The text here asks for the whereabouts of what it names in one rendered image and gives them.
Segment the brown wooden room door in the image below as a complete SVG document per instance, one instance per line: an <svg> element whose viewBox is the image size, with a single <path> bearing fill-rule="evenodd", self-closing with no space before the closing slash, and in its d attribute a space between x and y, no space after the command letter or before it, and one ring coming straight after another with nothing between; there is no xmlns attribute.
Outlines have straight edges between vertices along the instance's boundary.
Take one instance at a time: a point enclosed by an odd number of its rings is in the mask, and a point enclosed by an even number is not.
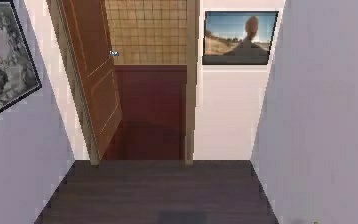
<svg viewBox="0 0 358 224"><path fill-rule="evenodd" d="M98 164L122 121L105 0L59 2L93 137L90 160Z"/></svg>

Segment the black framed landscape picture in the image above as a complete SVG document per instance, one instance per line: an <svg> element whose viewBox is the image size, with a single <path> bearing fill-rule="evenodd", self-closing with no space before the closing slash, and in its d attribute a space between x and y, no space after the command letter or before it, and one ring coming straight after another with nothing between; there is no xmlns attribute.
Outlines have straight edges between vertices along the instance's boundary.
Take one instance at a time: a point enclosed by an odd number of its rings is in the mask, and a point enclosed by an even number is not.
<svg viewBox="0 0 358 224"><path fill-rule="evenodd" d="M206 11L203 65L267 65L278 11Z"/></svg>

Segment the black framed grey picture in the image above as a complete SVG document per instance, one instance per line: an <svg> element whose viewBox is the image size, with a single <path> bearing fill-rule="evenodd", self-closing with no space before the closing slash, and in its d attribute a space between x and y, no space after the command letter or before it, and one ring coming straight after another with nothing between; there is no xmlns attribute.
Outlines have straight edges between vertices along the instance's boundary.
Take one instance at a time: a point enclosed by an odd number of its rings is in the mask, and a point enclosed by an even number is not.
<svg viewBox="0 0 358 224"><path fill-rule="evenodd" d="M41 87L14 0L0 0L0 113Z"/></svg>

